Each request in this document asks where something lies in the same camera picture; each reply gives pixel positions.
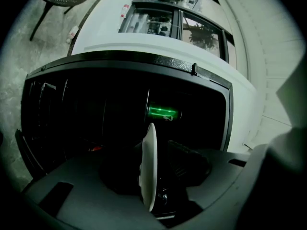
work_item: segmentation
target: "gray floor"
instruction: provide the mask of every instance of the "gray floor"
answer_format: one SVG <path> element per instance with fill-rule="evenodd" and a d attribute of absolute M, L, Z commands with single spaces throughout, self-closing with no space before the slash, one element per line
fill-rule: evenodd
<path fill-rule="evenodd" d="M 41 23 L 32 42 L 30 34 L 45 2 L 30 0 L 12 26 L 0 53 L 0 129 L 4 135 L 0 156 L 13 186 L 22 190 L 30 181 L 14 137 L 21 128 L 20 100 L 27 73 L 67 55 L 70 29 L 79 25 L 96 0 L 87 0 L 70 10 L 54 6 Z"/>

